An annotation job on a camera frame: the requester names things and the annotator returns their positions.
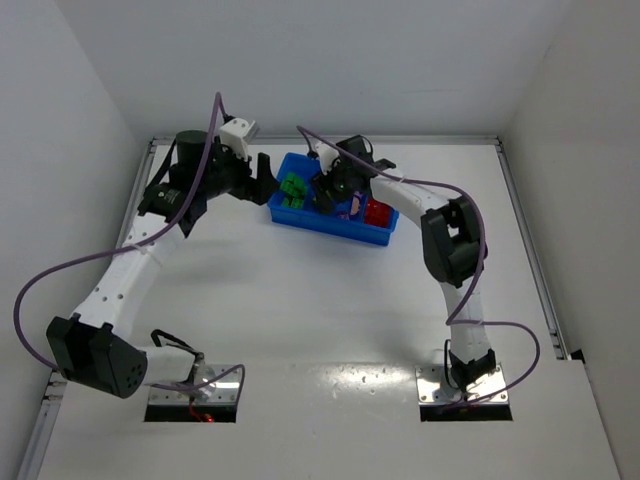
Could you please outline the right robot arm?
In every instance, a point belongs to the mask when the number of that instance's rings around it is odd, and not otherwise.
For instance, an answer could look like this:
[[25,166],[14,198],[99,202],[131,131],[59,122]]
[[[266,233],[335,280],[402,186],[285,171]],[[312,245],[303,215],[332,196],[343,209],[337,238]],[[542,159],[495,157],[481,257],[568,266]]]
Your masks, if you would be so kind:
[[486,257],[486,242],[472,202],[463,196],[448,198],[406,179],[394,162],[376,160],[372,146],[360,135],[335,146],[318,141],[310,153],[320,165],[311,180],[319,211],[329,213],[360,192],[418,227],[425,266],[445,298],[450,328],[447,376],[452,386],[465,392],[495,370],[479,291],[478,265]]

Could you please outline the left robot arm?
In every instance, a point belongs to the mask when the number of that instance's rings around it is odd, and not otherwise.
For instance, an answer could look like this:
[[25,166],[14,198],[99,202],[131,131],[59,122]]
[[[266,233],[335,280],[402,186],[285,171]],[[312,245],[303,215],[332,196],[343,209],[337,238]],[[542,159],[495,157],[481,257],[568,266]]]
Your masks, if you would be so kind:
[[270,158],[255,159],[248,145],[257,130],[249,120],[223,125],[210,146],[204,131],[178,133],[144,190],[127,234],[126,250],[111,261],[89,296],[68,319],[56,317],[46,337],[61,375],[119,398],[143,385],[197,390],[194,376],[203,353],[173,340],[136,347],[129,339],[145,295],[162,266],[207,211],[225,194],[265,204],[279,184]]

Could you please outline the green four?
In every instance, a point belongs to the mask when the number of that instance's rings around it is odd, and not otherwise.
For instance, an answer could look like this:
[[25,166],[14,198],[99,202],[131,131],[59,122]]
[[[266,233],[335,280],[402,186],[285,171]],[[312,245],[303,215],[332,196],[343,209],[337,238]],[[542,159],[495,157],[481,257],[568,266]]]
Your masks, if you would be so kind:
[[292,209],[303,208],[308,188],[301,176],[294,172],[287,173],[280,184],[280,191],[283,193],[283,200],[281,202],[283,207]]

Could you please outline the red lego plate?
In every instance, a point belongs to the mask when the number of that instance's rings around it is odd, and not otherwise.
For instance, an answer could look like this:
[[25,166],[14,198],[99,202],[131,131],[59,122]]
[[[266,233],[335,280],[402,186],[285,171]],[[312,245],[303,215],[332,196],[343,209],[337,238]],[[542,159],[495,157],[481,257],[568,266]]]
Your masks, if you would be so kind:
[[373,198],[367,200],[363,222],[378,228],[387,228],[392,217],[390,206]]

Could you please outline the purple flower lego piece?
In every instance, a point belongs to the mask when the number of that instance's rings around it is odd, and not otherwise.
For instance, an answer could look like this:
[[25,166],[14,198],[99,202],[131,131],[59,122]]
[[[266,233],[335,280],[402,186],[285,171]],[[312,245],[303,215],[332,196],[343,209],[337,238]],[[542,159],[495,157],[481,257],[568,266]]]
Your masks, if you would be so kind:
[[366,204],[367,204],[366,195],[354,195],[352,197],[349,215],[356,216],[363,208],[366,207]]

